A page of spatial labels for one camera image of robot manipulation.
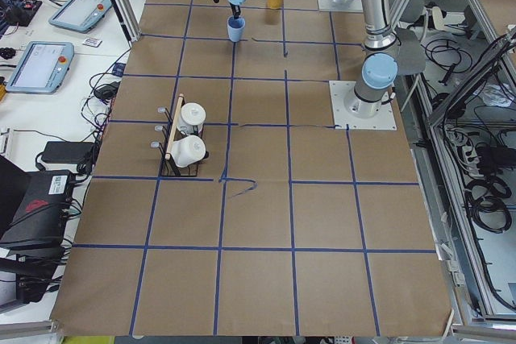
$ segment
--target red logo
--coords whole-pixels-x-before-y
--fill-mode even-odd
[[[31,201],[31,203],[29,203],[27,207],[25,207],[25,212],[30,213],[35,209],[38,209],[39,207],[43,207],[44,205],[48,205],[48,202],[42,201],[41,199],[35,199],[34,201]]]

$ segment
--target white table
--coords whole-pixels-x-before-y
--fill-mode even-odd
[[[145,0],[131,0],[137,19],[140,18]],[[47,0],[32,20],[29,27],[20,27],[13,35],[0,39],[0,47],[24,49],[32,40],[67,41],[75,46],[75,57],[63,85],[51,95],[7,94],[0,102],[0,127],[19,130],[38,130],[50,135],[57,135],[71,141],[86,137],[92,127],[81,117],[81,107],[89,95],[88,80],[95,73],[101,73],[123,53],[129,46],[119,26],[113,10],[88,35],[67,31],[48,23],[48,18],[56,11],[57,6]],[[82,45],[86,36],[102,39],[99,48]],[[18,53],[13,60],[16,64],[21,57]],[[0,68],[0,75],[8,77],[12,71]],[[117,80],[108,76],[103,81]],[[101,111],[100,103],[92,102],[91,106]],[[25,171],[34,171],[34,158],[43,150],[46,142],[52,140],[31,132],[15,132],[10,160]],[[85,187],[75,190],[77,199],[84,197]],[[78,221],[70,221],[65,231],[66,237],[75,234]],[[45,321],[56,300],[56,293],[46,294],[42,301],[25,305],[8,313],[0,314],[0,324]],[[30,343],[47,343],[48,337],[29,338]]]
[[[71,42],[75,46],[76,53],[80,54],[118,56],[129,48],[113,9],[106,13],[106,17],[93,30],[87,34],[82,34],[55,27],[48,23],[50,17],[54,15],[59,7],[48,0],[42,1],[43,5],[36,13],[31,24],[28,27],[19,27],[13,35],[2,37],[0,39],[1,47],[23,50],[32,40],[55,41],[59,39]],[[130,2],[135,16],[139,20],[144,10],[145,0],[130,0]],[[6,33],[9,34],[14,30],[15,27],[10,27]],[[83,45],[82,42],[89,36],[101,39],[102,44],[98,48]]]

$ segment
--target paper cup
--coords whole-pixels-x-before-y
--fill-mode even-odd
[[[177,120],[177,129],[185,135],[197,135],[202,131],[202,124],[206,120],[206,111],[195,102],[189,102],[181,107]]]
[[[245,28],[245,19],[230,16],[227,19],[227,34],[231,42],[239,42],[242,39],[243,29]]]
[[[179,168],[188,167],[204,159],[206,146],[201,138],[188,136],[174,141],[172,144],[172,158]]]

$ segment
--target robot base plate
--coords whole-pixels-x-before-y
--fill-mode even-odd
[[[344,97],[355,87],[354,81],[330,81],[331,107],[333,121],[337,129],[362,129],[372,131],[395,131],[393,107],[390,104],[382,105],[377,115],[372,118],[358,118],[349,113],[344,106]]]
[[[341,11],[362,13],[362,0],[348,0],[335,3],[331,0],[317,0],[321,11]]]

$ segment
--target yellow object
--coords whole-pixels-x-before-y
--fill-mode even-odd
[[[114,344],[114,336],[70,336],[64,339],[63,344]]]
[[[0,101],[4,98],[6,94],[6,87],[4,85],[0,85]]]
[[[267,8],[279,10],[283,6],[283,0],[267,0]]]

